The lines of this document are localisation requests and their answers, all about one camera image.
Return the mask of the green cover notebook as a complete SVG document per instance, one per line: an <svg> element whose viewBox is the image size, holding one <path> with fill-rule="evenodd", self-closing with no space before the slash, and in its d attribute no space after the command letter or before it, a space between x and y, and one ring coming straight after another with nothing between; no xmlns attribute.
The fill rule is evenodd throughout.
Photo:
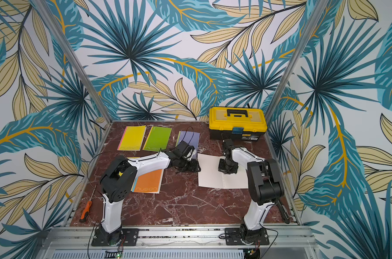
<svg viewBox="0 0 392 259"><path fill-rule="evenodd" d="M168 127L152 126L143 150L159 152L166 149L171 131L172 129Z"/></svg>

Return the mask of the orange cover notebook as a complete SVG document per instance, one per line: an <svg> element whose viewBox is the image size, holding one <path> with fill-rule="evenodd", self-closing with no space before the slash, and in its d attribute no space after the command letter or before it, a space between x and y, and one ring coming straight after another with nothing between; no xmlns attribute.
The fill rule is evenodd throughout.
<svg viewBox="0 0 392 259"><path fill-rule="evenodd" d="M159 169L136 177L131 192L159 194L163 174L164 170Z"/></svg>

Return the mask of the yellow notebook pink spine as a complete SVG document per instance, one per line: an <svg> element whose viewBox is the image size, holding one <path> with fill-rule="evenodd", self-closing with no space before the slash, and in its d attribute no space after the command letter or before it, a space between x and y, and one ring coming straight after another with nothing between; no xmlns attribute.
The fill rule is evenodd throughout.
<svg viewBox="0 0 392 259"><path fill-rule="evenodd" d="M118 151L140 151L146 126L128 126L118 146Z"/></svg>

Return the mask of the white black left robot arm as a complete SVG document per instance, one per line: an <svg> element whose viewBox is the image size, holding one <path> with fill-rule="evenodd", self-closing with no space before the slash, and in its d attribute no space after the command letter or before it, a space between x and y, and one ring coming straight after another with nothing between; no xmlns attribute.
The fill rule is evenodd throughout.
<svg viewBox="0 0 392 259"><path fill-rule="evenodd" d="M121 238L121 211L124 199L130 194L137 177L167 168L175 167L180 172L197 173L201 171L199 163L187 155L178 156L174 152L160 152L138 159L117 156L102 175L100 185L103 188L104 208L100 231L107 242Z"/></svg>

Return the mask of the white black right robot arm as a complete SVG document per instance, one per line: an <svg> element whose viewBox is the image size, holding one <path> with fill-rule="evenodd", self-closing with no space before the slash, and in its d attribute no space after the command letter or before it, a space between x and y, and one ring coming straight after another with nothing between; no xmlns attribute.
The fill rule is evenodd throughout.
<svg viewBox="0 0 392 259"><path fill-rule="evenodd" d="M267 234L263 227L264 220L285 194L278 163L274 159L261 158L240 146L226 147L224 156L219 162L220 172L236 173L241 167L245 169L248 179L251 203L240 225L239 236L245 244L262 241Z"/></svg>

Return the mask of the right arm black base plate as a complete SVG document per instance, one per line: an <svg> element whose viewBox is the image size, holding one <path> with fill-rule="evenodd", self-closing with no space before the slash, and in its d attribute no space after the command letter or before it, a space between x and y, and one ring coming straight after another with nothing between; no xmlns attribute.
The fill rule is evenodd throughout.
<svg viewBox="0 0 392 259"><path fill-rule="evenodd" d="M255 231L246 230L242 226L239 228L225 228L223 235L227 246L250 246L260 244L269 245L268 233L265 228Z"/></svg>

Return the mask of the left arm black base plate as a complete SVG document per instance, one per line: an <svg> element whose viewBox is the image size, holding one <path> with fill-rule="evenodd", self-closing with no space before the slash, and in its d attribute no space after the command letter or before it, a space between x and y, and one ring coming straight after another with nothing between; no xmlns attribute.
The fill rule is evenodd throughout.
<svg viewBox="0 0 392 259"><path fill-rule="evenodd" d="M119 228L109 234L101 228L94 231L91 241L92 247L134 247L137 243L139 229L136 228Z"/></svg>

